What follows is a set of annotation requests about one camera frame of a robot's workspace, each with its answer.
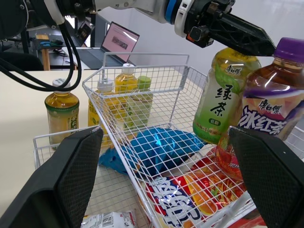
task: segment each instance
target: white table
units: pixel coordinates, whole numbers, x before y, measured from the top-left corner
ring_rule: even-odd
[[[91,49],[90,47],[77,47],[77,49]],[[62,48],[63,52],[69,56],[68,51],[67,51],[67,47],[63,47]],[[78,66],[77,60],[76,60],[76,56],[73,54],[73,60],[74,60],[74,64],[75,66]],[[82,70],[91,70],[91,68],[89,68],[83,61],[81,61],[81,69]]]
[[[94,71],[83,71],[82,81]],[[67,78],[68,71],[30,72],[49,84]],[[72,83],[76,80],[74,71]],[[0,72],[0,216],[33,171],[33,138],[48,133],[45,98],[50,94],[29,89]],[[80,100],[79,127],[87,127],[88,97],[80,84],[72,92]]]

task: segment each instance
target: purple bottle cap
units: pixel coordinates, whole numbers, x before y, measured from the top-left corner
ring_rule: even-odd
[[[283,37],[276,47],[275,57],[304,63],[304,40]]]

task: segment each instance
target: white bottle cap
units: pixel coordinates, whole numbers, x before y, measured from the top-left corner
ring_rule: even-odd
[[[99,90],[100,93],[108,93],[113,91],[113,85],[114,85],[113,80],[98,81],[97,89]]]
[[[123,73],[130,74],[130,75],[134,74],[134,72],[135,72],[135,69],[133,68],[134,65],[132,65],[130,63],[125,63],[125,64],[123,64],[123,67],[124,67]]]
[[[65,80],[64,78],[57,78],[57,79],[55,79],[55,80],[53,81],[53,86],[58,87],[58,86],[62,85],[65,81],[66,81],[66,80]],[[71,87],[71,82],[69,82],[69,83],[65,86],[65,88],[69,88],[69,87]],[[70,92],[70,91],[66,91],[66,92],[55,91],[55,93],[57,93],[57,94],[67,94],[67,93],[69,93],[69,92]]]

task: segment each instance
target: wrapper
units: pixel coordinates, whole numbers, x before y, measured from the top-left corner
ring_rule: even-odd
[[[212,151],[215,153],[217,165],[223,172],[234,179],[243,181],[237,156],[232,144],[229,144],[228,132],[221,137],[219,144]]]
[[[85,216],[80,228],[137,228],[135,210]]]
[[[209,153],[183,176],[142,183],[163,228],[199,227],[246,191],[243,183],[228,178],[214,160]]]
[[[205,144],[188,132],[152,127],[140,132],[129,145],[123,145],[122,151],[131,168],[154,176],[181,165]],[[100,156],[98,164],[127,174],[114,147]]]

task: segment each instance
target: green bottle cap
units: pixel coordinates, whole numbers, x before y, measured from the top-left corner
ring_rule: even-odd
[[[149,89],[151,86],[151,79],[147,76],[139,76],[137,79],[138,89]]]

